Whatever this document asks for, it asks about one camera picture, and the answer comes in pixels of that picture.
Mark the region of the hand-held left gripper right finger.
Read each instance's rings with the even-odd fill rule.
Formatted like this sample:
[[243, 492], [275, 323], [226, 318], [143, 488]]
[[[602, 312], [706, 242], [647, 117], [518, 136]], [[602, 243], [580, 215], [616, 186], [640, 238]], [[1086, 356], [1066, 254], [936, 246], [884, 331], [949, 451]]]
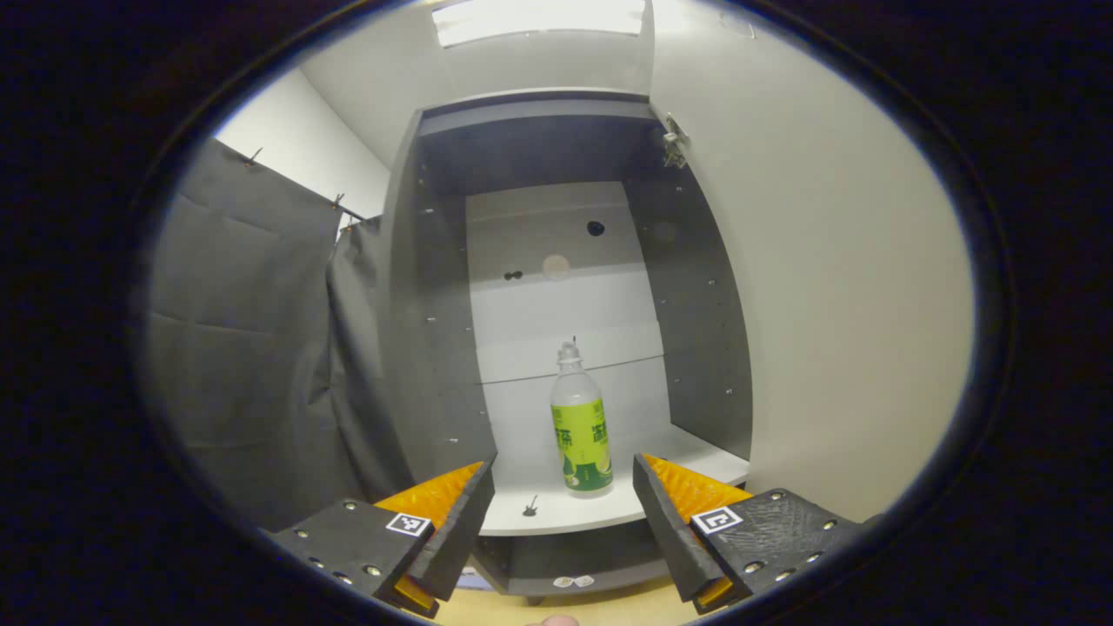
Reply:
[[681, 601], [700, 615], [782, 587], [873, 527], [788, 489], [754, 495], [646, 453], [633, 488]]

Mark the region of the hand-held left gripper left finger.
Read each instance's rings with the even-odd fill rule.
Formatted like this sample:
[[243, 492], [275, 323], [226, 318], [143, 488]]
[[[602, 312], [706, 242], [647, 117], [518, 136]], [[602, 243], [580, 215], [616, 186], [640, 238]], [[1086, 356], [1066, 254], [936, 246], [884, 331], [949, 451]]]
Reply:
[[463, 466], [377, 503], [331, 503], [270, 532], [270, 542], [362, 597], [431, 619], [476, 547], [496, 493], [492, 466]]

